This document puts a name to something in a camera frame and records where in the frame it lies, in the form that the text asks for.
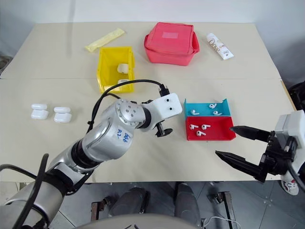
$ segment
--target white tube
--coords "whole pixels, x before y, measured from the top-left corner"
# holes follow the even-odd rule
[[[228,50],[228,48],[214,34],[209,33],[206,36],[206,39],[208,40],[212,48],[215,49],[216,52],[218,52],[218,54],[223,60],[227,60],[231,57],[234,57],[231,51]]]

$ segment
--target yellow packet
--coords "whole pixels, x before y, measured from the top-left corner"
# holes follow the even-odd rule
[[[89,52],[93,52],[97,48],[104,46],[105,44],[111,42],[112,40],[123,35],[124,33],[125,33],[124,30],[117,28],[115,31],[112,31],[112,32],[108,33],[107,35],[103,36],[102,38],[98,39],[97,41],[89,44],[88,46],[85,46],[85,48]]]

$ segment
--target white wall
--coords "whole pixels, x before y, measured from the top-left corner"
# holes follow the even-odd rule
[[[72,21],[254,22],[279,68],[305,41],[305,0],[0,0],[0,51],[15,55],[34,23]]]

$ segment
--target white earbud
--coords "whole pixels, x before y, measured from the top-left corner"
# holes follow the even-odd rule
[[[196,113],[195,110],[191,110],[191,114],[192,114],[192,115],[198,115],[199,113]]]
[[[190,129],[191,129],[191,130],[194,130],[195,128],[198,128],[198,126],[197,126],[197,125],[190,124]]]
[[[203,124],[203,125],[201,126],[201,128],[202,128],[203,130],[206,130],[208,127],[211,127],[211,125]]]
[[[198,130],[198,131],[196,132],[196,135],[197,135],[198,137],[200,137],[201,135],[205,135],[205,133],[204,133],[204,132],[201,132],[200,130]]]
[[[211,109],[214,109],[216,106],[217,106],[217,104],[210,104],[210,105],[209,105],[209,107],[210,107]]]
[[[223,113],[218,113],[218,111],[213,112],[214,115],[222,115]]]

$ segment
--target yellow bin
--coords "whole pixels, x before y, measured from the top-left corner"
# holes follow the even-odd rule
[[[119,73],[117,71],[120,63],[128,64],[128,74]],[[99,83],[100,92],[118,84],[119,80],[134,80],[134,56],[131,46],[124,47],[105,47],[100,49],[100,58],[97,68],[97,81]],[[127,84],[117,87],[111,92],[125,93],[133,92],[133,84]]]

